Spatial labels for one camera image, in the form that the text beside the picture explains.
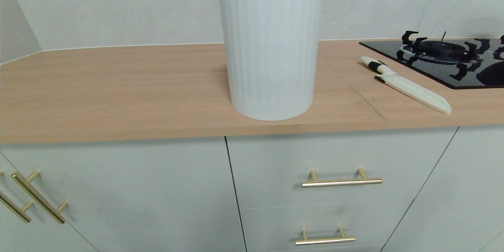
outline drawer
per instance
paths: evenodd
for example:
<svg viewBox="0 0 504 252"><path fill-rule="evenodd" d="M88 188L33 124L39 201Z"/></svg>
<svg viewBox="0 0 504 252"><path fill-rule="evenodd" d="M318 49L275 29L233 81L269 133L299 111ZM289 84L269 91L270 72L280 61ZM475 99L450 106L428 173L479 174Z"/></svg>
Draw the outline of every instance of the drawer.
<svg viewBox="0 0 504 252"><path fill-rule="evenodd" d="M402 200L242 209L241 220L248 252L368 246L386 243L410 204ZM303 239L303 229L308 239L319 239L340 237L339 227L356 241L295 245Z"/></svg>
<svg viewBox="0 0 504 252"><path fill-rule="evenodd" d="M380 252L385 244L381 245L371 245L371 246L354 246L354 247L342 247L342 248L322 248L316 250L301 250L298 252Z"/></svg>
<svg viewBox="0 0 504 252"><path fill-rule="evenodd" d="M228 137L240 208L413 199L455 128ZM318 180L380 177L383 184L302 188Z"/></svg>

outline kitchen counter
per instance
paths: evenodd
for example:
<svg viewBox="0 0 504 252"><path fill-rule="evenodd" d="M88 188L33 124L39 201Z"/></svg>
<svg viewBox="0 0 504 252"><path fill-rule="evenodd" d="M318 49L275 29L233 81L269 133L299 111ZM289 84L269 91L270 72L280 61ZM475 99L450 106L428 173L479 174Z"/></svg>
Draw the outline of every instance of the kitchen counter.
<svg viewBox="0 0 504 252"><path fill-rule="evenodd" d="M368 55L444 96L436 112L374 80ZM304 114L256 121L231 105L223 44L47 51L2 66L0 143L342 132L504 123L504 89L449 89L360 46L320 43Z"/></svg>

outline white cabinet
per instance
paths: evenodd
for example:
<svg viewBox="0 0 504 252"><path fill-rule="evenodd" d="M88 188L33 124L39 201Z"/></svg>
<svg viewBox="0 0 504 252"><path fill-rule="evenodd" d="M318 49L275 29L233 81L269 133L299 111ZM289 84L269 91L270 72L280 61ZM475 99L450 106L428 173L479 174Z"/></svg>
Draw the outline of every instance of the white cabinet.
<svg viewBox="0 0 504 252"><path fill-rule="evenodd" d="M383 251L476 252L499 234L503 141L502 125L459 128Z"/></svg>
<svg viewBox="0 0 504 252"><path fill-rule="evenodd" d="M342 247L342 248L317 248L316 250L298 250L296 252L380 252L383 245L371 245L371 246L353 246L353 247Z"/></svg>
<svg viewBox="0 0 504 252"><path fill-rule="evenodd" d="M16 169L0 155L0 191L18 207L31 201L29 196L11 179ZM26 214L31 218L23 222L5 204L0 202L0 251L11 252L96 252L86 239L68 223L59 225L39 205L30 207Z"/></svg>
<svg viewBox="0 0 504 252"><path fill-rule="evenodd" d="M382 245L396 228L411 200L372 203L339 202L318 206L242 209L248 252L292 251ZM308 239L337 238L342 227L355 242L301 245L302 230Z"/></svg>
<svg viewBox="0 0 504 252"><path fill-rule="evenodd" d="M223 137L2 152L23 175L41 173L33 186L55 206L67 200L63 216L101 252L245 251Z"/></svg>
<svg viewBox="0 0 504 252"><path fill-rule="evenodd" d="M484 247L481 252L502 252L504 251L504 231Z"/></svg>
<svg viewBox="0 0 504 252"><path fill-rule="evenodd" d="M241 209L413 198L456 128L228 137ZM302 188L356 178L358 168L383 184Z"/></svg>

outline gold bar handle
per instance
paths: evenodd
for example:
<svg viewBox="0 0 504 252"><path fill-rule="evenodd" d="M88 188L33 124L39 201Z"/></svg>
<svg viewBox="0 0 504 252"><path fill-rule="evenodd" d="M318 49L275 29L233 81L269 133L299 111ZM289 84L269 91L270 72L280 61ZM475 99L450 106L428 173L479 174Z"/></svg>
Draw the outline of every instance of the gold bar handle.
<svg viewBox="0 0 504 252"><path fill-rule="evenodd" d="M366 184L382 184L381 178L367 178L366 173L362 168L357 170L361 178L351 180L318 180L315 170L310 172L311 181L301 182L303 188L310 187L327 187L327 186L345 186L345 185L366 185Z"/></svg>
<svg viewBox="0 0 504 252"><path fill-rule="evenodd" d="M26 214L26 211L30 209L31 206L33 206L33 201L28 202L23 209L18 207L14 202L11 201L7 196L5 196L2 191L0 191L0 201L8 208L10 209L18 218L20 218L22 221L25 223L31 222L30 216Z"/></svg>
<svg viewBox="0 0 504 252"><path fill-rule="evenodd" d="M317 245L317 244L333 244L333 243L347 243L347 242L355 242L355 237L350 236L346 237L343 228L338 228L340 232L340 236L338 238L320 238L320 239L308 239L306 237L306 230L302 230L303 239L300 241L296 241L296 245Z"/></svg>
<svg viewBox="0 0 504 252"><path fill-rule="evenodd" d="M54 209L54 207L52 207L52 205L30 184L30 182L39 175L40 173L38 171L34 171L28 178L25 178L21 173L15 172L11 174L11 177L33 198L33 200L43 207L43 209L45 209L45 211L52 216L56 222L64 224L67 220L65 220L65 218L61 215L61 211L68 206L68 203L64 202L58 209Z"/></svg>

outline knife handle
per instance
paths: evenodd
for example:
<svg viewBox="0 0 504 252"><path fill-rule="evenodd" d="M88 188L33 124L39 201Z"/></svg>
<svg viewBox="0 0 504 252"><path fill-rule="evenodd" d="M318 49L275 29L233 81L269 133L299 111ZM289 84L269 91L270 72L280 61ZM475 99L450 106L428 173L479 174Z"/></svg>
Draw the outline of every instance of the knife handle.
<svg viewBox="0 0 504 252"><path fill-rule="evenodd" d="M373 70L376 73L380 74L395 73L394 71L392 71L392 69L390 69L385 63L381 62L380 60L376 60L367 56L360 57L360 60L362 60L362 62L364 62L369 67L369 69Z"/></svg>

